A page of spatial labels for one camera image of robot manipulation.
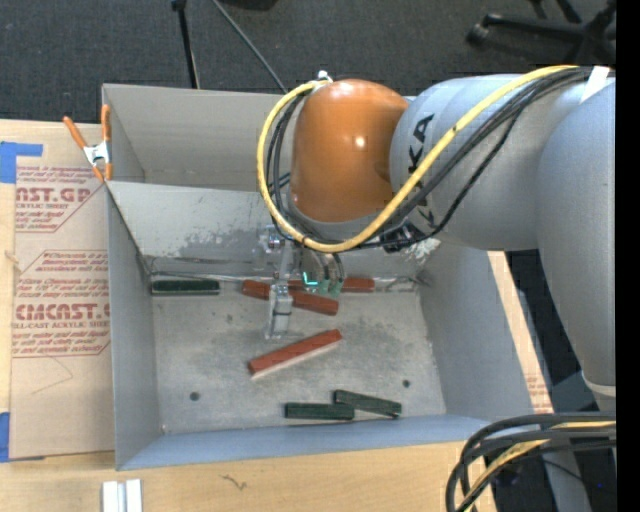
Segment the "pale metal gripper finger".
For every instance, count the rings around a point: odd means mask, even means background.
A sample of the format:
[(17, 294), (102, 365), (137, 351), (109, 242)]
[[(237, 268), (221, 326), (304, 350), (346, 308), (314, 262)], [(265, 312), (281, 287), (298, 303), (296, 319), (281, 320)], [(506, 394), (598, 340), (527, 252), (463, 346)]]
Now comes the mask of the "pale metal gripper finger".
[(293, 309), (293, 297), (287, 285), (276, 286), (276, 336), (287, 334), (290, 316)]
[(276, 339), (280, 336), (279, 320), (279, 291), (277, 285), (271, 285), (269, 289), (269, 308), (267, 321), (264, 327), (264, 337), (266, 339)]

